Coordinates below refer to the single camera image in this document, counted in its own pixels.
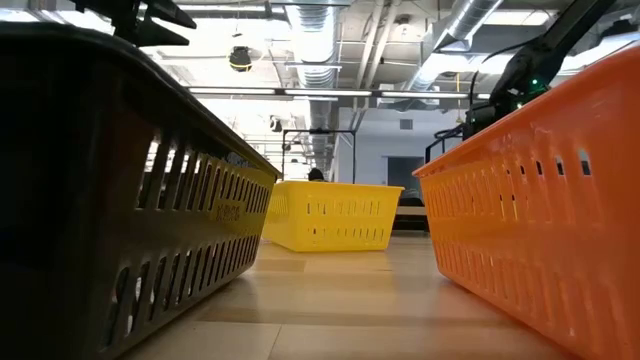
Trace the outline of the long ceiling light rail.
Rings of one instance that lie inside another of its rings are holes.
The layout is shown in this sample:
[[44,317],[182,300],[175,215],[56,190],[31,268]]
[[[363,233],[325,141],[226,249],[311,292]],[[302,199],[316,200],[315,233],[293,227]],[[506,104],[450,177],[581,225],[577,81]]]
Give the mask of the long ceiling light rail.
[[468,99],[468,93],[462,92],[410,92],[383,90],[341,90],[306,88],[248,88],[248,87],[188,87],[197,95],[229,96],[299,96],[299,97],[376,97],[398,99]]

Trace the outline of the orange slotted plastic basket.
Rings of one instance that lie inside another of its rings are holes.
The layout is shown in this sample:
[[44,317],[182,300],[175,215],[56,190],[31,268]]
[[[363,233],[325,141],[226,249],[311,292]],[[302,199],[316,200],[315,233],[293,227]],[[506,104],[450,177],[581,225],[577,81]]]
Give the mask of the orange slotted plastic basket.
[[640,360],[640,46],[415,176],[444,276],[579,356]]

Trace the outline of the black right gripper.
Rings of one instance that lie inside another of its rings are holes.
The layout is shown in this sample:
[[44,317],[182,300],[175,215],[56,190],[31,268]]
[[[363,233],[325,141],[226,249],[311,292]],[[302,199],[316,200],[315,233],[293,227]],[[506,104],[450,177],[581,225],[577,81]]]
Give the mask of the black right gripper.
[[463,139],[469,139],[547,91],[548,82],[540,78],[500,80],[486,100],[470,105],[463,125]]

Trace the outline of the dark grey doorway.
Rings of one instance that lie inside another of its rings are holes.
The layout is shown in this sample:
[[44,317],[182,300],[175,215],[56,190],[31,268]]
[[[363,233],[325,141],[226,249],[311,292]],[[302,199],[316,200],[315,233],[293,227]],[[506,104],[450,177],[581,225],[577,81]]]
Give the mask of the dark grey doorway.
[[405,190],[418,190],[419,180],[412,173],[423,164],[423,157],[388,157],[387,184],[403,187]]

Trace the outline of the black metal shelf end frame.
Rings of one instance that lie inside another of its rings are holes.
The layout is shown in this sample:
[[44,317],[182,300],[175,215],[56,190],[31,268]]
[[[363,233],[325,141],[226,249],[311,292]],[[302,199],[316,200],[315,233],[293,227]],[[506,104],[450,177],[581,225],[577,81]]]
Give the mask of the black metal shelf end frame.
[[449,139],[462,139],[463,136],[464,125],[459,124],[458,126],[450,129],[439,130],[434,133],[434,141],[427,145],[425,148],[425,163],[429,163],[434,156],[432,155],[432,150],[440,150],[440,154],[444,154],[447,151],[446,142]]

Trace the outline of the black aluminium rig frame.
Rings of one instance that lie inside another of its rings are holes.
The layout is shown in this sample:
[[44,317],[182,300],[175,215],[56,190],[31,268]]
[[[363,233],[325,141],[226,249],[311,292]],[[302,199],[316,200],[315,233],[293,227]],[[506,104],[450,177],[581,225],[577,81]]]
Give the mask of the black aluminium rig frame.
[[394,230],[429,231],[428,219],[419,215],[397,215],[394,218],[392,228]]

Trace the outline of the yellow slotted plastic basket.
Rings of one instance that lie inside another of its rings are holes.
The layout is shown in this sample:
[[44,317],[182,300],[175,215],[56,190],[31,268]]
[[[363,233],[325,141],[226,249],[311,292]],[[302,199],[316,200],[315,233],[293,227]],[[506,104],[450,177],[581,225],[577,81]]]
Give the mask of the yellow slotted plastic basket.
[[384,250],[402,191],[382,185],[280,182],[273,189],[262,238],[294,252]]

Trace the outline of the silver spiral ventilation duct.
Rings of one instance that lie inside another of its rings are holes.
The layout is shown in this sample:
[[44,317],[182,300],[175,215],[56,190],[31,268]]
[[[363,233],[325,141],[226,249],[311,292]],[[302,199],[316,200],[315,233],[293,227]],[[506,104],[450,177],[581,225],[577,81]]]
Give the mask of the silver spiral ventilation duct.
[[424,92],[444,72],[451,72],[449,53],[470,50],[473,36],[504,0],[455,0],[451,13],[430,24],[421,43],[421,64],[404,85],[405,91]]
[[[294,59],[303,63],[297,67],[299,86],[303,89],[326,90],[337,86],[338,7],[320,5],[287,5],[285,11],[292,29]],[[309,100],[310,129],[332,128],[332,103],[328,100]],[[328,172],[333,159],[334,138],[310,135],[315,167]]]

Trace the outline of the black slotted plastic basket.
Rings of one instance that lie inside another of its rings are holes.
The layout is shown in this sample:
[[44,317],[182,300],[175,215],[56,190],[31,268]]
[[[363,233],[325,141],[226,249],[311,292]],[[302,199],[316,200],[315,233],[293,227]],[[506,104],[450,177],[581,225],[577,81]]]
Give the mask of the black slotted plastic basket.
[[0,22],[0,360],[114,360],[249,269],[277,169],[131,44]]

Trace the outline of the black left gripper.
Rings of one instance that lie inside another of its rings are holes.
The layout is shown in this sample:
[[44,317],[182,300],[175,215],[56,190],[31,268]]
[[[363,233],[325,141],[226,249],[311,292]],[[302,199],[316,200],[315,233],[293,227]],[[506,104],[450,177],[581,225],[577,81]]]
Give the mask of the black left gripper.
[[[137,47],[186,46],[189,40],[150,19],[139,21],[143,0],[74,0],[75,9],[89,9],[111,20],[115,34]],[[145,14],[182,27],[195,29],[196,23],[173,0],[145,0]]]

